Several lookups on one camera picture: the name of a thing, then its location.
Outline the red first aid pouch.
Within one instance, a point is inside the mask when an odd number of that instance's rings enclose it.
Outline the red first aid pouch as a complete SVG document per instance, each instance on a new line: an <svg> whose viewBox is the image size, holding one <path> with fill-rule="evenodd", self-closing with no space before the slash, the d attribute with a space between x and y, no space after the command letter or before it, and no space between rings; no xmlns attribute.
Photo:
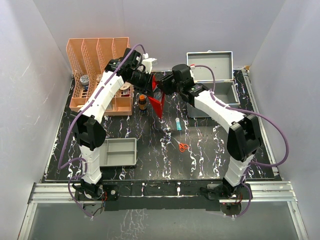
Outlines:
<svg viewBox="0 0 320 240"><path fill-rule="evenodd" d="M152 78L152 92L153 92L153 96L149 96L148 99L156 115L161 119L163 116L163 111L165 106L165 103L164 103L165 94L158 87L158 82L156 81L155 76L153 76Z"/></svg>

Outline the teal ointment tube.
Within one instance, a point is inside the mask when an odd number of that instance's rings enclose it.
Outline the teal ointment tube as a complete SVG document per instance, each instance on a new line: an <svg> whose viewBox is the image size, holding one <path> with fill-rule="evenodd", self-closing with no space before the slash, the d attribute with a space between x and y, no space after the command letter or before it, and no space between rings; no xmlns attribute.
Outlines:
<svg viewBox="0 0 320 240"><path fill-rule="evenodd" d="M178 131L181 131L182 127L181 127L180 119L178 117L175 119L175 123L176 123L176 129Z"/></svg>

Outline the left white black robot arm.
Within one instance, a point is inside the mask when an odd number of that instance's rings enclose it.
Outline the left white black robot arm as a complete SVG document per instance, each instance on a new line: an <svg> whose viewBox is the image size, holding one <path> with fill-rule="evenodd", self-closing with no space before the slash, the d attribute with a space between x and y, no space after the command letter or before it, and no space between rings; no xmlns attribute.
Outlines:
<svg viewBox="0 0 320 240"><path fill-rule="evenodd" d="M107 107L125 83L152 96L152 68L156 61L156 58L149 57L147 53L140 54L127 48L123 57L108 62L98 86L74 117L72 131L79 145L83 164L83 176L76 190L87 198L97 200L103 195L100 147L106 139L102 121Z"/></svg>

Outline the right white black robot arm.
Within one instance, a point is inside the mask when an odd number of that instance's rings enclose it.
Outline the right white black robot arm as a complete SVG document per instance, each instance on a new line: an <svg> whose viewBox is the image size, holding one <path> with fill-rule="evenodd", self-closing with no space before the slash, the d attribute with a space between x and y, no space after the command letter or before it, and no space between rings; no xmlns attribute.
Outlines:
<svg viewBox="0 0 320 240"><path fill-rule="evenodd" d="M259 120L253 113L244 114L217 98L215 85L208 88L201 82L195 82L195 68L196 65L174 66L171 74L155 81L155 90L162 95L179 94L185 102L206 113L227 132L226 148L230 160L222 184L216 190L220 195L233 199L240 194L246 172L263 142Z"/></svg>

